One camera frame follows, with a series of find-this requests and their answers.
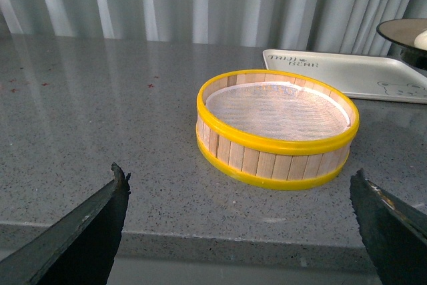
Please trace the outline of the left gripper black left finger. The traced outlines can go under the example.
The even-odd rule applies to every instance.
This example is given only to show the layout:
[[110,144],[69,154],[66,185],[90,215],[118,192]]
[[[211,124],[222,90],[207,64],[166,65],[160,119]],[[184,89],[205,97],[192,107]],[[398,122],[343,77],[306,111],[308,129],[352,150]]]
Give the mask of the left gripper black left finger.
[[1,261],[2,284],[106,284],[126,217],[130,174],[114,179]]

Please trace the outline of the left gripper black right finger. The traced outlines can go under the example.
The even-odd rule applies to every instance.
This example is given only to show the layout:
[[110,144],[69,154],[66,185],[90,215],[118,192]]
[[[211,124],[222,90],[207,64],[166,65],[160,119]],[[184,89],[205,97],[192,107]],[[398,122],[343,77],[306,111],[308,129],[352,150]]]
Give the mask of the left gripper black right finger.
[[350,199],[365,249],[383,284],[426,283],[426,214],[365,177],[350,179]]

